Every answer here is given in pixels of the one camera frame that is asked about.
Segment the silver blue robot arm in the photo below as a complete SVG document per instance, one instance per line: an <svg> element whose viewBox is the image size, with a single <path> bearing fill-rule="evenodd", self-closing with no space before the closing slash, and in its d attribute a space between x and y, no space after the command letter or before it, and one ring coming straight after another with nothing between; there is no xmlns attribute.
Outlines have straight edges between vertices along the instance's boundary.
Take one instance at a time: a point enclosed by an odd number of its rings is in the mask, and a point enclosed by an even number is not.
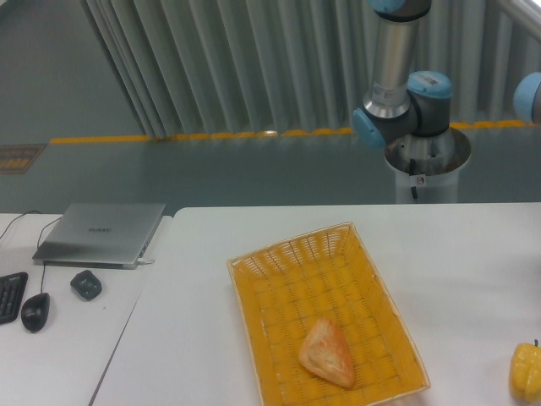
<svg viewBox="0 0 541 406"><path fill-rule="evenodd" d="M419 21L430 1L370 1L379 17L374 70L352 126L364 142L382 148L411 134L430 138L450 127L451 81L434 71L411 73Z"/></svg>

